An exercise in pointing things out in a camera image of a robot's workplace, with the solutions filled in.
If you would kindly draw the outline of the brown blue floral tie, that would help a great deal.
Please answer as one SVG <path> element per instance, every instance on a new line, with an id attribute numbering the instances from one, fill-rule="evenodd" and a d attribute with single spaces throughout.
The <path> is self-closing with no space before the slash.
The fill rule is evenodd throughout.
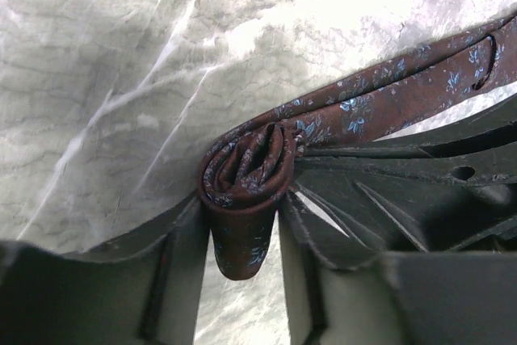
<path id="1" fill-rule="evenodd" d="M 294 162 L 310 148 L 374 141 L 516 79 L 516 18 L 423 45 L 240 124 L 200 165 L 217 266 L 255 276 Z"/>

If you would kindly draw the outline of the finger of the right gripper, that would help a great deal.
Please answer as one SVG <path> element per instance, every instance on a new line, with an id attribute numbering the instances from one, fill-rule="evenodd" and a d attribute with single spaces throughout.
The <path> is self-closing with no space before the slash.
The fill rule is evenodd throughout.
<path id="1" fill-rule="evenodd" d="M 426 133 L 310 150 L 295 164 L 292 227 L 331 268 L 514 240 L 515 98 Z"/>

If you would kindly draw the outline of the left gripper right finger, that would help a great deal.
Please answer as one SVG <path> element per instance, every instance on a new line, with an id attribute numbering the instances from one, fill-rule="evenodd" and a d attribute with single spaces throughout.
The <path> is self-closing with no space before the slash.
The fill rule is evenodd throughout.
<path id="1" fill-rule="evenodd" d="M 371 252 L 294 193 L 279 223 L 291 343 L 515 343 L 515 254 Z"/>

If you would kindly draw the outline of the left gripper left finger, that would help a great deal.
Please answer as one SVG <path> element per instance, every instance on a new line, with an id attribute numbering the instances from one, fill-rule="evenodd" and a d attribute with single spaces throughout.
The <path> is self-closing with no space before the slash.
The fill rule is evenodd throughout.
<path id="1" fill-rule="evenodd" d="M 199 199 L 88 251 L 1 243 L 4 344 L 190 344 L 208 244 Z"/>

